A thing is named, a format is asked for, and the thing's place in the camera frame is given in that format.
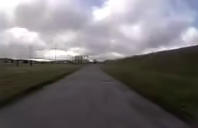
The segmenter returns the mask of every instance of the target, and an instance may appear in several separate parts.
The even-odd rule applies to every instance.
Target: road
[[[0,109],[0,128],[189,128],[96,66]]]

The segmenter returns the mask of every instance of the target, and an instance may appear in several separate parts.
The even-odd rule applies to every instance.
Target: green grass
[[[78,68],[80,66],[64,64],[20,65],[19,67],[13,64],[0,64],[0,107]]]
[[[198,46],[108,62],[103,69],[189,123],[198,118]]]

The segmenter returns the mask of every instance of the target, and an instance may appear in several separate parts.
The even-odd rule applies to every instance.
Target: gray cloud
[[[50,6],[46,0],[20,4],[15,10],[16,25],[40,33],[56,33],[81,29],[88,22],[85,10],[57,1]]]

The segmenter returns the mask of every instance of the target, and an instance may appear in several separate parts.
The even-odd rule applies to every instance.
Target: building
[[[88,55],[78,55],[73,57],[73,63],[76,64],[83,64],[89,62],[89,56]]]

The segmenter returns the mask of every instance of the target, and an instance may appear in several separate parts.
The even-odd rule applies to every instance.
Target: cloud
[[[0,57],[103,60],[198,43],[183,0],[19,1],[0,11]]]
[[[38,0],[20,4],[15,10],[16,25],[47,34],[81,29],[88,18],[75,2],[78,1]]]

